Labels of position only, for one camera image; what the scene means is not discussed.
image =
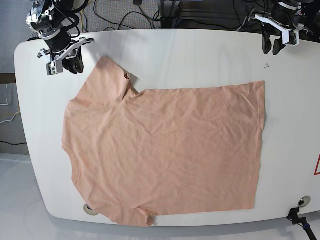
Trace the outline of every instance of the shirt sleeve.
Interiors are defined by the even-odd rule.
[[[87,78],[73,108],[102,109],[120,103],[129,92],[130,79],[110,58],[103,56]]]
[[[126,208],[121,206],[99,207],[98,213],[105,215],[112,222],[124,226],[150,227],[154,224],[151,214],[141,208]]]

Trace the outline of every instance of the black cable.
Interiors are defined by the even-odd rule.
[[[27,40],[27,42],[33,41],[33,40],[38,40],[38,39],[40,39],[40,37],[38,37],[38,36],[31,37],[31,38],[29,38],[29,39]]]
[[[73,21],[71,21],[71,19],[70,19],[69,17],[67,17],[67,16],[58,8],[58,6],[56,5],[56,3],[55,3],[54,0],[51,0],[51,2],[52,2],[52,4],[53,4],[54,8],[57,9],[57,11],[58,11],[59,13],[61,13],[62,16],[64,16],[66,19],[68,19],[68,20],[70,21],[70,23],[71,23],[71,24],[76,28],[76,30],[78,31],[78,35],[77,35],[77,36],[71,36],[71,38],[74,39],[74,38],[79,37],[79,36],[80,36],[80,30],[79,30],[78,26],[75,25],[75,23],[74,23]]]
[[[155,20],[159,17],[160,13],[159,10],[153,15],[153,19],[152,19],[152,27],[155,29]]]
[[[253,26],[255,26],[255,25],[260,25],[261,24],[261,22],[256,22],[256,23],[254,23],[254,24],[252,24],[252,25],[249,25],[248,24],[248,28],[251,28],[251,27],[253,27]],[[259,33],[261,32],[261,29],[256,29],[256,30],[251,30],[251,31],[248,31],[248,33],[254,33],[254,31],[259,31]]]
[[[10,143],[10,142],[7,142],[7,141],[0,141],[0,143],[9,144],[9,145],[12,145],[12,146],[18,146],[18,145],[27,144],[26,142],[13,144],[13,143]]]
[[[297,223],[297,225],[299,225],[300,227],[304,228],[304,226],[302,226],[302,224],[300,224],[300,223]]]
[[[146,18],[148,18],[148,19],[150,19],[150,20],[154,20],[154,18],[151,18],[151,17],[149,17],[149,16],[147,16],[146,14],[145,14],[145,12],[142,10],[142,8],[141,8],[141,6],[139,6],[139,9],[140,9],[140,11],[142,12],[142,14],[146,17]]]
[[[238,19],[238,22],[239,22],[239,24],[240,24],[240,26],[241,26],[242,24],[241,24],[239,14],[238,14],[237,9],[236,9],[236,6],[235,6],[235,0],[233,0],[232,4],[233,4],[233,9],[234,9],[235,14],[236,14],[236,18]]]
[[[85,7],[88,5],[89,3],[89,0],[85,0],[84,3],[81,5],[81,7],[75,9],[75,10],[72,10],[72,11],[69,11],[68,14],[77,14],[79,12],[81,12],[83,9],[85,9]]]
[[[249,20],[250,20],[250,13],[251,13],[251,12],[248,12],[248,11],[247,11],[247,16],[246,16],[247,20],[246,20],[246,22],[244,23],[244,25],[242,26],[242,29],[243,29],[243,30],[245,30],[245,27],[247,27],[247,30],[246,30],[246,31],[247,31],[248,33],[250,33],[249,28],[251,28],[251,27],[253,27],[253,26],[255,26],[255,25],[261,24],[261,22],[259,21],[259,22],[256,22],[256,23],[252,24],[252,25],[249,25],[249,23],[250,23],[250,22],[249,22]]]
[[[64,27],[64,29],[66,31],[69,31],[70,29],[73,29],[75,27],[75,25],[78,26],[78,24],[80,23],[79,17],[77,15],[75,15],[75,14],[70,15],[69,18],[73,19],[74,22],[73,22],[73,24]]]
[[[114,24],[114,25],[120,26],[119,23],[115,23],[115,22],[109,21],[109,20],[103,18],[102,16],[98,15],[98,14],[96,13],[96,2],[97,2],[97,0],[94,0],[93,13],[94,13],[98,18],[100,18],[100,19],[102,19],[102,20],[104,20],[104,21],[106,21],[106,22],[108,22],[108,23],[110,23],[110,24]],[[122,24],[122,26],[123,26],[123,27],[126,27],[126,28],[128,28],[128,29],[134,29],[133,27],[126,26],[126,25],[123,25],[123,24]]]
[[[177,26],[181,23],[181,22],[179,22],[179,18],[180,18],[180,16],[181,16],[181,14],[184,12],[184,10],[180,7],[180,5],[179,5],[179,15],[178,16],[176,16],[176,17],[174,17],[174,19],[176,18],[176,22],[175,22],[175,25],[174,25],[174,29],[175,28],[177,28]]]
[[[105,30],[107,30],[107,29],[112,29],[113,31],[115,31],[115,29],[114,29],[112,26],[108,26],[108,27],[106,27],[106,28],[103,30],[103,32],[104,32]]]
[[[86,25],[86,27],[85,27],[84,24],[82,24],[82,25],[83,25],[83,29],[84,29],[87,33],[89,33],[88,18],[87,18],[86,14],[85,14],[85,10],[83,10],[82,15],[83,15],[84,18],[85,18],[85,25]]]
[[[144,16],[144,17],[147,19],[147,21],[149,22],[150,28],[152,29],[152,24],[151,24],[151,22],[149,21],[149,19],[148,19],[145,15],[143,15],[141,12],[138,12],[138,11],[131,11],[131,12],[128,12],[128,13],[122,18],[122,20],[121,20],[121,22],[120,22],[120,24],[119,24],[118,30],[120,30],[121,26],[124,26],[122,23],[124,22],[124,20],[126,19],[126,17],[129,16],[130,14],[139,14],[139,15],[141,15],[141,16]]]
[[[220,24],[211,24],[211,23],[203,23],[203,22],[199,22],[199,21],[196,21],[196,20],[189,20],[191,22],[194,22],[194,23],[197,23],[197,24],[201,24],[201,25],[208,25],[208,26],[215,26],[215,27],[219,27],[219,28],[222,28],[222,29],[227,29],[227,30],[234,30],[234,29],[238,29],[240,26],[235,26],[235,27],[226,27],[226,26],[222,26]]]

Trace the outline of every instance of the t-shirt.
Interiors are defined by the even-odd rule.
[[[252,209],[265,83],[148,89],[102,57],[65,110],[62,147],[84,201],[120,225]]]

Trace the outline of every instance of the white floor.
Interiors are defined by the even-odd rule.
[[[320,239],[320,212],[306,215]],[[306,240],[286,219],[203,227],[126,227],[58,219],[44,205],[28,156],[0,153],[2,240]]]

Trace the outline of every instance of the red warning sign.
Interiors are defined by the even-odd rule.
[[[318,163],[316,164],[314,175],[320,175],[319,163],[320,163],[320,155],[319,155]]]

